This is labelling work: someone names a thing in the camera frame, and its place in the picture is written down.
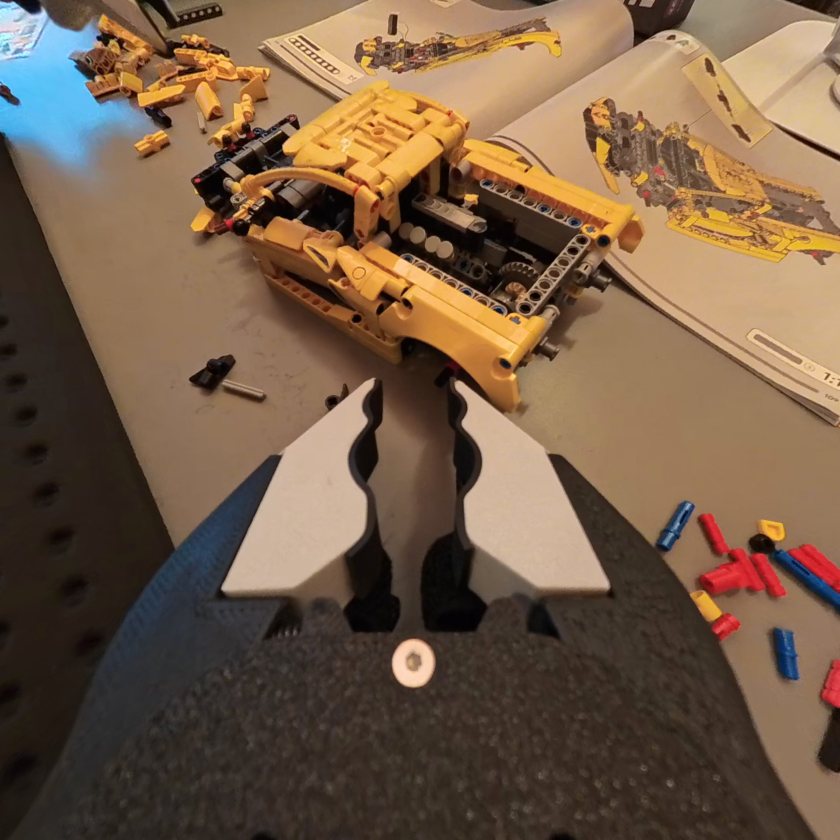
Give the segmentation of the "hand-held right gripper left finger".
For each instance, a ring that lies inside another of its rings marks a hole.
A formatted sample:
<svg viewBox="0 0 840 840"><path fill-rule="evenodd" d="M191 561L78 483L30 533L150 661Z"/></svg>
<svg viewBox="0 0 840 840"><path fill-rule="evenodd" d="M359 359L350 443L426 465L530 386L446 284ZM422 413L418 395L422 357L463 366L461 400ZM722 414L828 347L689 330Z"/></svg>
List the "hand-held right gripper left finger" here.
<svg viewBox="0 0 840 840"><path fill-rule="evenodd" d="M280 453L222 583L226 597L335 601L352 629L389 633L400 616L371 475L383 383L363 382Z"/></svg>

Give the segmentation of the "pile of small coloured pins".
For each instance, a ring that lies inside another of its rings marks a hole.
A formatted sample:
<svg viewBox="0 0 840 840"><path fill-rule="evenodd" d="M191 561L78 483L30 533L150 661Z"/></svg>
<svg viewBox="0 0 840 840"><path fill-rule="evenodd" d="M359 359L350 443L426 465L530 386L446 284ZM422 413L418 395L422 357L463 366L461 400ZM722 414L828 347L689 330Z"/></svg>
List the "pile of small coloured pins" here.
<svg viewBox="0 0 840 840"><path fill-rule="evenodd" d="M788 592L779 571L813 595L835 614L839 610L838 565L810 543L786 549L783 523L759 520L758 531L749 539L747 549L729 545L716 518L706 512L695 515L695 505L682 501L657 536L654 546L660 552L671 551L689 521L696 522L710 550L722 562L698 578L699 591L691 595L713 633L723 640L740 628L736 617L723 612L713 598L731 592L764 593L780 600Z"/></svg>

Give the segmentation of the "black beam with holes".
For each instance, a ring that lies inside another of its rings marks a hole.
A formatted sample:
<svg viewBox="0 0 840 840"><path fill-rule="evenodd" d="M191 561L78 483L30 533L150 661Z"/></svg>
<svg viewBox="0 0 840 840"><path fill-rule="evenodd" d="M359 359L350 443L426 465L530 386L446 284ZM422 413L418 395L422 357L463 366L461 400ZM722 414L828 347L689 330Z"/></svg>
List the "black beam with holes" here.
<svg viewBox="0 0 840 840"><path fill-rule="evenodd" d="M171 2L174 23L168 24L169 29L194 27L209 20L215 20L224 15L221 3L213 1Z"/></svg>

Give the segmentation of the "instruction booklet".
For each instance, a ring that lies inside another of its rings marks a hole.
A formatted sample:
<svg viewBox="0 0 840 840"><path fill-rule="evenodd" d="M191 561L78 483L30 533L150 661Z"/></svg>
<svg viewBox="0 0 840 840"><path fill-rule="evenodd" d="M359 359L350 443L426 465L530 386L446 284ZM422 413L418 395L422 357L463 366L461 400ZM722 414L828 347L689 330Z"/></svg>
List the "instruction booklet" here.
<svg viewBox="0 0 840 840"><path fill-rule="evenodd" d="M702 42L634 45L619 2L499 11L363 2L260 50L340 104L372 83L474 120L450 185L486 218L493 280L531 316L560 303L562 225L642 299L838 427L838 163L772 125Z"/></svg>

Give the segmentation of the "sticker sheet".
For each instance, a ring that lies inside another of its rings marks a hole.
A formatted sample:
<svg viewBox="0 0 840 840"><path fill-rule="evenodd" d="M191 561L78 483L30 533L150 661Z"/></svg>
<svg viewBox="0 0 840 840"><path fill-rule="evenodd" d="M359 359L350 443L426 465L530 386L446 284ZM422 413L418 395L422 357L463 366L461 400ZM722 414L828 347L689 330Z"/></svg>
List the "sticker sheet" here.
<svg viewBox="0 0 840 840"><path fill-rule="evenodd" d="M30 13L14 4L1 4L1 61L30 56L46 26L43 11Z"/></svg>

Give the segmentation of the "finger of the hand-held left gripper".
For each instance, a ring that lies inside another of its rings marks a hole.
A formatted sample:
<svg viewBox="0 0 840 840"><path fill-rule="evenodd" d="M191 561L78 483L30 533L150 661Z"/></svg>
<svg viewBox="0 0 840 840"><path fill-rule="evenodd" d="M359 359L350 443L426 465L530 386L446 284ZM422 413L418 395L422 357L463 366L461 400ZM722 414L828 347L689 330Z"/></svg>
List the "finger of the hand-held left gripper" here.
<svg viewBox="0 0 840 840"><path fill-rule="evenodd" d="M136 1L69 1L62 3L62 28L79 32L104 15L128 29L161 56L172 53L167 42L167 23L153 4Z"/></svg>

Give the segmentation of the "pile of yellow brick pieces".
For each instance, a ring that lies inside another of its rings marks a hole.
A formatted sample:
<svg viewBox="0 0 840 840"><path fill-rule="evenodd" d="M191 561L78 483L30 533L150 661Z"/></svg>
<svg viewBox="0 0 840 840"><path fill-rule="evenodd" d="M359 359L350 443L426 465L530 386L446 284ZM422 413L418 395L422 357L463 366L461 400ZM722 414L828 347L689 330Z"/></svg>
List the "pile of yellow brick pieces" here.
<svg viewBox="0 0 840 840"><path fill-rule="evenodd" d="M268 98L270 69L240 66L228 49L197 34L161 43L159 51L151 35L138 35L102 14L96 43L68 56L96 101L121 95L151 121L154 130L133 144L137 156L144 160L171 145L169 110L189 98L199 130L218 151L235 151L254 140L256 104Z"/></svg>

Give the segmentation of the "white document stand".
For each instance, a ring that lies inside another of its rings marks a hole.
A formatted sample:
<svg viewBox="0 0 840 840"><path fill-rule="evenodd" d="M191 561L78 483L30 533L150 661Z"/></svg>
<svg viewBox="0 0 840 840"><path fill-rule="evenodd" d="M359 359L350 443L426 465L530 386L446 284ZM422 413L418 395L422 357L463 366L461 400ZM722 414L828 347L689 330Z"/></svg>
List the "white document stand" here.
<svg viewBox="0 0 840 840"><path fill-rule="evenodd" d="M763 116L787 133L839 155L838 23L789 24L723 66Z"/></svg>

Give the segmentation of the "grey desk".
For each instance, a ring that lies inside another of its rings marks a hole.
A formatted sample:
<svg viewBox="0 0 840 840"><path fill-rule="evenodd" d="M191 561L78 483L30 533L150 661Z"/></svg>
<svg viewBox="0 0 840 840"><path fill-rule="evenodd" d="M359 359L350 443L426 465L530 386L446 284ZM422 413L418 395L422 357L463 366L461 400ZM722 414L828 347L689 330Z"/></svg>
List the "grey desk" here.
<svg viewBox="0 0 840 840"><path fill-rule="evenodd" d="M169 148L139 159L149 120L123 99L97 104L67 59L88 39L50 25L31 57L3 64L21 105L2 103L2 131L172 541L319 419L328 394L380 377L371 484L398 639L419 637L421 562L455 501L438 364L383 362L276 296L227 237L195 241L187 180L208 149L194 106L174 109ZM624 287L577 304L559 329L559 359L524 372L516 421L646 542L686 500L737 545L778 519L794 545L838 561L838 429ZM264 402L189 383L224 354L236 359L225 380Z"/></svg>

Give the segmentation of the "short black connector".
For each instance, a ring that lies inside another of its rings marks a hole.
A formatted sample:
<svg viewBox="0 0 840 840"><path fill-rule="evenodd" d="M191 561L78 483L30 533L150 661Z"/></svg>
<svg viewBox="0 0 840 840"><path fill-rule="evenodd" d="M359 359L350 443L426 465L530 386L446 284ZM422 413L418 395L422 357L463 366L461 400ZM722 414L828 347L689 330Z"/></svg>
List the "short black connector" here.
<svg viewBox="0 0 840 840"><path fill-rule="evenodd" d="M217 358L209 359L204 367L188 378L194 387L205 392L214 392L221 382L226 379L236 364L232 354L224 354Z"/></svg>

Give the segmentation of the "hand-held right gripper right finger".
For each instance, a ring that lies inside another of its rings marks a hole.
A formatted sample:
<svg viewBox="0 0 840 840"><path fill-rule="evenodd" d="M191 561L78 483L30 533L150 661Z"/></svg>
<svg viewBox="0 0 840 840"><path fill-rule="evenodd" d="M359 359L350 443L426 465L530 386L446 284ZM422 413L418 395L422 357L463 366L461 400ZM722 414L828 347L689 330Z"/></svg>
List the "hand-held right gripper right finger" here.
<svg viewBox="0 0 840 840"><path fill-rule="evenodd" d="M611 585L554 458L462 381L448 384L455 514L422 568L432 632L471 632L488 606L523 596L607 595Z"/></svg>

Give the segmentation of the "toy car set box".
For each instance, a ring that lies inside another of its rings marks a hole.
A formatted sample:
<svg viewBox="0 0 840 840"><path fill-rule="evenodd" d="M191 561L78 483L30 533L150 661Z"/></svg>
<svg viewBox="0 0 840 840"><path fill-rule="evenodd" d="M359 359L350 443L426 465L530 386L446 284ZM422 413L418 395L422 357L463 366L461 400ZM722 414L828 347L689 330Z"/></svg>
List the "toy car set box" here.
<svg viewBox="0 0 840 840"><path fill-rule="evenodd" d="M693 7L693 0L623 1L633 21L635 36L647 38L678 28Z"/></svg>

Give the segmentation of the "yellow brick car model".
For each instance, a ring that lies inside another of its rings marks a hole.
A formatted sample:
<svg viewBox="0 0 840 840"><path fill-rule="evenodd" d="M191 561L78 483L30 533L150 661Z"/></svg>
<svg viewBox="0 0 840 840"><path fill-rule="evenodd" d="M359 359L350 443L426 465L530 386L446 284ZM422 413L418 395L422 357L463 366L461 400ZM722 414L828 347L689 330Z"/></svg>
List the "yellow brick car model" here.
<svg viewBox="0 0 840 840"><path fill-rule="evenodd" d="M504 413L558 348L563 308L644 235L634 209L565 182L458 111L373 83L305 125L254 128L249 95L192 178L195 235L233 234L266 282L394 364L446 356Z"/></svg>

